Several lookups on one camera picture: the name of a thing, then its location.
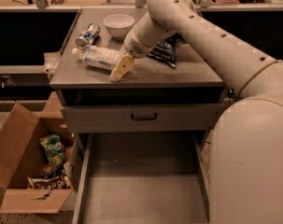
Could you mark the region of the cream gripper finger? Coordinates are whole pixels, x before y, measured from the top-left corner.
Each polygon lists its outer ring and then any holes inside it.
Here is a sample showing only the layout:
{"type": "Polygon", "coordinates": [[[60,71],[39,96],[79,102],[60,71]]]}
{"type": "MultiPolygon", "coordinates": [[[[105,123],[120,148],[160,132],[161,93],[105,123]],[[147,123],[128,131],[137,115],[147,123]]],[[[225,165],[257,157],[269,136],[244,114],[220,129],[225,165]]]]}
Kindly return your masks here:
{"type": "Polygon", "coordinates": [[[111,81],[119,81],[121,80],[134,66],[134,57],[131,55],[122,55],[120,60],[112,69],[112,72],[109,76],[111,81]]]}

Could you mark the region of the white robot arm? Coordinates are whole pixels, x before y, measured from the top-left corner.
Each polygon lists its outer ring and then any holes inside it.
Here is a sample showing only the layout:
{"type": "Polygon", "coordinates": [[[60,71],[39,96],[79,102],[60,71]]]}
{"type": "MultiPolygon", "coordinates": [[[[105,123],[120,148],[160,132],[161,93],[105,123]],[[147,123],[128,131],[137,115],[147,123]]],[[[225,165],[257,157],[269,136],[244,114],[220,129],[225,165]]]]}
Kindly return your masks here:
{"type": "Polygon", "coordinates": [[[283,224],[283,63],[198,16],[190,0],[149,0],[111,80],[174,33],[238,98],[211,136],[210,224],[283,224]]]}

